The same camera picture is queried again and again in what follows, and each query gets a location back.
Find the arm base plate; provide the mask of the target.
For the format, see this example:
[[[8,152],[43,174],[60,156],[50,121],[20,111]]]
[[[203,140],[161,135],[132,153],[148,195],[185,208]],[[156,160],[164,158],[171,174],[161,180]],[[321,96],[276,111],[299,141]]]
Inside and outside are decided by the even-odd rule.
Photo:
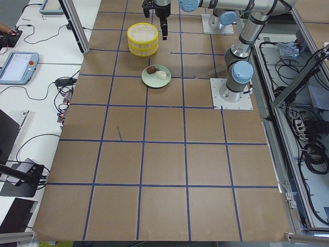
[[[205,34],[234,35],[233,25],[237,21],[237,14],[234,11],[228,11],[219,16],[202,14],[201,19]]]
[[[227,88],[227,79],[211,78],[213,108],[218,110],[253,110],[248,85],[241,92],[232,92]]]

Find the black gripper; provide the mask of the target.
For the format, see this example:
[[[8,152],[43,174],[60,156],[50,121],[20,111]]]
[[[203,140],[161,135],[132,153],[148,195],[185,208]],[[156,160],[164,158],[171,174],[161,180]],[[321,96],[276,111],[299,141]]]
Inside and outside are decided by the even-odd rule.
[[[171,1],[170,0],[144,0],[142,3],[143,14],[145,18],[150,17],[150,11],[155,8],[155,14],[160,18],[160,27],[162,39],[164,41],[168,38],[168,21],[167,18],[171,14]]]

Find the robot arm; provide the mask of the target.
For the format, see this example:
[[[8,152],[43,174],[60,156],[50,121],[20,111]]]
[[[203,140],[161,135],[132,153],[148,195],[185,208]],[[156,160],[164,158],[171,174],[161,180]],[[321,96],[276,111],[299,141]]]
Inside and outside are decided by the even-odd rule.
[[[250,47],[255,43],[277,4],[277,1],[179,1],[180,8],[185,12],[192,12],[201,7],[251,11],[239,40],[225,53],[228,79],[220,89],[220,96],[225,101],[235,103],[241,99],[246,84],[253,76],[253,67],[247,61]]]
[[[217,8],[218,1],[178,1],[179,7],[184,12],[193,12],[201,8],[205,3],[205,8],[212,9],[212,15],[208,20],[208,25],[213,30],[219,30],[236,22],[236,13],[234,11]],[[167,18],[171,14],[171,1],[143,1],[143,13],[146,18],[150,16],[150,10],[155,10],[156,16],[160,21],[160,28],[164,37],[168,35]]]

